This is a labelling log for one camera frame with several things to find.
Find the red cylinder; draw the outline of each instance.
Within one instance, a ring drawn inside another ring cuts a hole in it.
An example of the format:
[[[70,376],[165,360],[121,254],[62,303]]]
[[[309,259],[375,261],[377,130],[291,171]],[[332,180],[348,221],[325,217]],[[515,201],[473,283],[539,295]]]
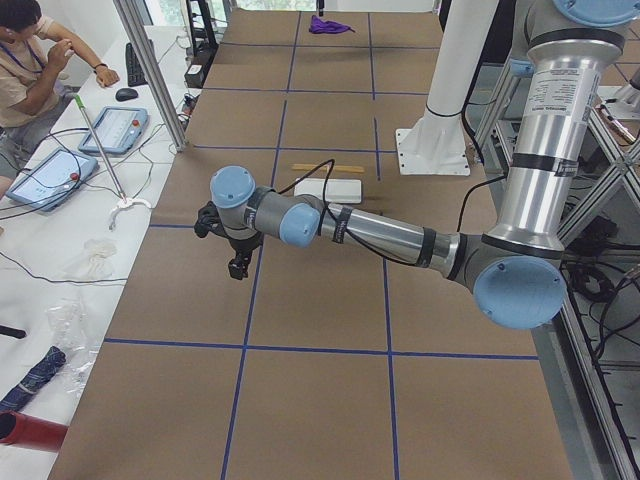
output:
[[[0,413],[0,443],[21,448],[57,452],[67,426],[19,412]]]

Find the white eraser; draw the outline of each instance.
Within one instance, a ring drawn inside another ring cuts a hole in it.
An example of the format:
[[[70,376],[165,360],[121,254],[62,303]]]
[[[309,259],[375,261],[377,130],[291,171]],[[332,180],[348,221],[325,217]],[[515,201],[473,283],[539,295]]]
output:
[[[294,195],[313,195],[322,199],[324,187],[322,178],[305,178],[296,185]],[[335,203],[361,203],[362,182],[360,180],[334,178],[327,182],[327,202]]]

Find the beige shirt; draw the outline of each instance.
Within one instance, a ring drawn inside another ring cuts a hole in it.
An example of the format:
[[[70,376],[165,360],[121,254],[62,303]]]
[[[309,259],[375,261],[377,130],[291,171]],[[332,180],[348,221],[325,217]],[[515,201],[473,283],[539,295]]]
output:
[[[36,35],[44,39],[52,23],[52,18],[43,15],[38,21]],[[27,42],[40,61],[46,65],[47,55],[40,47],[38,40],[35,37],[31,37]],[[27,90],[40,76],[39,73],[34,72],[42,70],[38,61],[29,51],[27,42],[2,42],[2,45],[18,59],[24,68],[12,59],[10,55],[7,55],[4,49],[0,48],[0,126],[2,127],[19,127],[29,123],[58,104],[58,95],[52,92],[36,115],[27,115],[15,108],[11,108],[27,98]]]

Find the computer mouse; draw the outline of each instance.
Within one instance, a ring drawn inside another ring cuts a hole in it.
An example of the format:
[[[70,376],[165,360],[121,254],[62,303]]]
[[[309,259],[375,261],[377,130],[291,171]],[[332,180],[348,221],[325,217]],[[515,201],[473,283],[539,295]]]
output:
[[[116,100],[119,102],[126,102],[127,100],[133,100],[138,98],[138,92],[133,88],[121,88],[116,92]]]

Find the bracelet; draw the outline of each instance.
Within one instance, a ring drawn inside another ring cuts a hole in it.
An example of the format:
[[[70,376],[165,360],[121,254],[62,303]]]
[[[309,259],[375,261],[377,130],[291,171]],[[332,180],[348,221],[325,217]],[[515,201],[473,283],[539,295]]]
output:
[[[96,69],[97,69],[98,67],[106,67],[106,68],[109,68],[109,65],[107,65],[106,63],[99,63],[99,64],[98,64],[98,65],[96,65],[95,67],[91,67],[91,68],[93,69],[93,73],[96,73],[96,74],[98,73],[98,72],[96,71]]]

